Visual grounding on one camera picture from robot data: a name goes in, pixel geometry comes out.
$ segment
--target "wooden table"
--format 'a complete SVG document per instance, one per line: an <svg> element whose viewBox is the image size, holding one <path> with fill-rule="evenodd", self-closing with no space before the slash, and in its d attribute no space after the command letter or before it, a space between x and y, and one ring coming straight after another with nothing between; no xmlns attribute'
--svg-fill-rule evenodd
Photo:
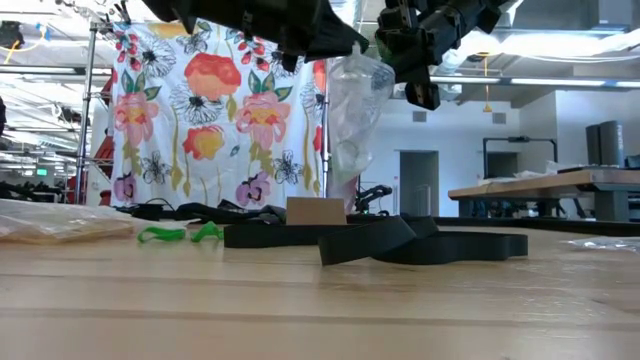
<svg viewBox="0 0 640 360"><path fill-rule="evenodd" d="M558 175L495 182L451 190L461 217L471 216L473 200L525 200L576 198L593 192L596 218L602 221L629 221L629 192L640 191L640 171L581 170Z"/></svg>
<svg viewBox="0 0 640 360"><path fill-rule="evenodd" d="M315 247L0 245L0 359L638 359L637 255L496 230L528 233L528 259L322 268Z"/></svg>

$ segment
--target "floral curtain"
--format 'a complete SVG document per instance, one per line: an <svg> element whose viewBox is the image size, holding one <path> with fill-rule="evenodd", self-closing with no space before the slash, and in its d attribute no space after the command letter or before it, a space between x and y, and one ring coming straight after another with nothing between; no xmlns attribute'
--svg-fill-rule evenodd
<svg viewBox="0 0 640 360"><path fill-rule="evenodd" d="M111 205L321 196L324 62L287 72L275 44L206 21L115 32Z"/></svg>

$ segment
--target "plastic bag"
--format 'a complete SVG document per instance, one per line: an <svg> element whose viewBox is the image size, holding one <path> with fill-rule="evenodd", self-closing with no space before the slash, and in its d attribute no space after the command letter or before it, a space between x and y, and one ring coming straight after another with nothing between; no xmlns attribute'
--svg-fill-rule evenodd
<svg viewBox="0 0 640 360"><path fill-rule="evenodd" d="M382 106L393 91L393 69L360 54L338 60L329 73L329 144L332 186L337 188L362 173L373 160L371 135Z"/></svg>
<svg viewBox="0 0 640 360"><path fill-rule="evenodd" d="M640 237L595 237L583 240L570 240L569 245L589 250L623 250L640 254Z"/></svg>
<svg viewBox="0 0 640 360"><path fill-rule="evenodd" d="M101 206L35 203L0 199L0 242L57 244L127 238L150 224L185 228L188 222L156 223Z"/></svg>

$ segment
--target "doorway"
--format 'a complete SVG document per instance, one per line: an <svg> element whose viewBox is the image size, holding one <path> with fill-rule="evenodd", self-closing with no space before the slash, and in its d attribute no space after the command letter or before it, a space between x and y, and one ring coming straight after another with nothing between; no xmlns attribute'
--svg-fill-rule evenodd
<svg viewBox="0 0 640 360"><path fill-rule="evenodd" d="M439 159L437 151L400 151L400 212L438 216Z"/></svg>
<svg viewBox="0 0 640 360"><path fill-rule="evenodd" d="M513 177L518 172L518 153L490 152L487 154L488 178Z"/></svg>

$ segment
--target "green clip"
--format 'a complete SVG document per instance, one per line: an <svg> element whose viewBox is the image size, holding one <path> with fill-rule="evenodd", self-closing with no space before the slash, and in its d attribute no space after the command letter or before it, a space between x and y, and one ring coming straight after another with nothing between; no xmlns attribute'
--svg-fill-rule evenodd
<svg viewBox="0 0 640 360"><path fill-rule="evenodd" d="M204 224L197 233L191 235L191 242L200 242L207 236L215 236L218 239L223 240L224 231L216 226L213 221L209 221L208 223Z"/></svg>
<svg viewBox="0 0 640 360"><path fill-rule="evenodd" d="M184 229L169 230L155 226L150 226L138 234L138 241L146 243L150 240L161 240L165 242L176 242L184 239L187 236L187 231Z"/></svg>

